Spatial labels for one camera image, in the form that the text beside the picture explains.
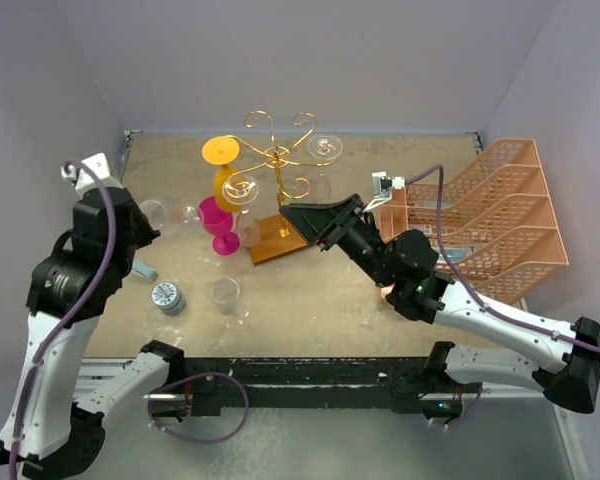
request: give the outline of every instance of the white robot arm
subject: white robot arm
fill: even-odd
[[[404,186],[405,181],[377,172],[373,183],[376,196],[369,205],[352,195],[329,205],[285,205],[280,212],[307,243],[322,250],[338,245],[378,287],[392,286],[386,300],[403,317],[465,330],[506,349],[475,350],[438,342],[428,372],[438,371],[460,384],[527,387],[569,410],[593,412],[600,354],[582,345],[600,347],[600,325],[585,317],[573,324],[542,318],[471,295],[464,285],[435,270],[439,254],[419,230],[403,232],[385,243],[369,207],[390,199],[391,188]],[[494,311],[513,317],[515,323],[498,318]]]
[[[73,166],[62,176],[74,185],[79,201],[73,210],[73,229],[60,236],[51,255],[33,271],[27,298],[29,338],[16,397],[0,430],[0,464],[14,447],[29,478],[66,478],[86,469],[100,451],[105,428],[147,392],[164,385],[174,362],[184,353],[159,342],[145,346],[133,363],[101,389],[74,399],[74,389],[87,344],[107,299],[129,274],[135,250],[148,245],[154,231],[127,190],[111,175],[103,154],[82,162],[101,180],[111,197],[116,221],[116,243],[101,281],[83,307],[48,343],[50,333],[84,293],[100,267],[110,240],[105,206],[94,179]],[[72,249],[65,243],[71,240]],[[48,343],[34,365],[41,344]],[[36,366],[31,386],[25,379]],[[14,438],[18,406],[25,402],[20,435]]]

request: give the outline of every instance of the white panel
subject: white panel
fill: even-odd
[[[475,131],[555,0],[59,0],[125,128]]]
[[[164,385],[168,375],[169,364],[164,358],[142,352],[114,378],[78,397],[78,407],[91,413],[102,412],[102,427],[110,431],[141,398]]]
[[[571,266],[529,299],[553,318],[600,322],[600,0],[560,0],[487,129],[534,137]],[[600,478],[600,393],[580,417]]]
[[[445,373],[458,383],[496,383],[543,391],[533,379],[538,364],[511,350],[456,345],[446,362]]]
[[[488,297],[482,299],[496,312],[527,325],[544,328],[557,335],[575,337],[569,322],[540,318]],[[565,366],[563,355],[571,353],[573,349],[573,345],[564,340],[554,340],[548,335],[539,335],[531,330],[511,325],[488,312],[482,312],[478,305],[470,300],[469,294],[460,282],[447,286],[440,301],[445,304],[445,308],[436,314],[436,325],[475,333],[481,338],[528,357],[548,372],[557,373],[562,370]]]
[[[64,328],[43,357],[44,363],[31,387],[28,408],[23,417],[24,439],[19,446],[22,457],[39,455],[45,458],[62,447],[71,432],[71,404],[80,371],[80,364],[91,334],[98,325],[99,317],[93,317]],[[13,429],[20,395],[25,378],[33,364],[33,357],[40,344],[60,322],[60,319],[42,312],[29,315],[29,341],[25,355],[18,392],[11,414],[2,430],[0,440],[11,450]]]

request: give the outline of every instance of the table surface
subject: table surface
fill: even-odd
[[[341,139],[343,154],[327,170],[333,200],[358,193],[369,201],[374,171],[410,177],[440,162],[449,179],[475,157],[469,136]],[[206,140],[136,138],[124,185],[138,203],[163,198],[197,205],[212,194],[215,167],[200,155]],[[249,140],[267,146],[264,137]],[[280,141],[291,143],[288,138]],[[293,158],[311,161],[304,146]],[[232,166],[247,168],[259,160],[242,148]],[[317,169],[291,166],[283,171],[289,184],[297,176],[318,174]],[[268,168],[255,171],[254,176],[260,195],[251,210],[264,218],[276,213],[275,178]],[[107,303],[87,356],[135,357],[152,339],[182,348],[189,357],[420,356],[428,355],[439,340],[489,345],[469,333],[403,319],[379,299],[372,281],[338,248],[322,253],[308,248],[254,267],[246,249],[221,257],[211,241],[202,228],[193,228],[161,237],[138,251],[136,258],[158,271],[158,281],[169,280],[180,288],[187,306],[176,317],[165,316],[151,303],[154,282],[130,275]],[[222,315],[211,300],[212,284],[223,277],[235,279],[242,289],[239,318]]]

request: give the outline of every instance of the orange dish rack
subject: orange dish rack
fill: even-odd
[[[437,247],[437,184],[394,190],[380,207],[388,241],[419,228]],[[476,289],[513,304],[569,264],[533,140],[503,138],[444,185],[442,238]],[[438,268],[452,273],[441,260]]]

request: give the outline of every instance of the white wall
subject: white wall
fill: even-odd
[[[600,322],[600,0],[559,0],[486,136],[537,140],[570,257],[531,307]],[[597,412],[581,420],[598,479],[600,395]]]
[[[58,0],[125,128],[486,127],[555,0]]]
[[[71,226],[76,197],[59,168],[99,151],[117,160],[123,145],[57,4],[0,0],[0,427],[24,356],[31,271]]]

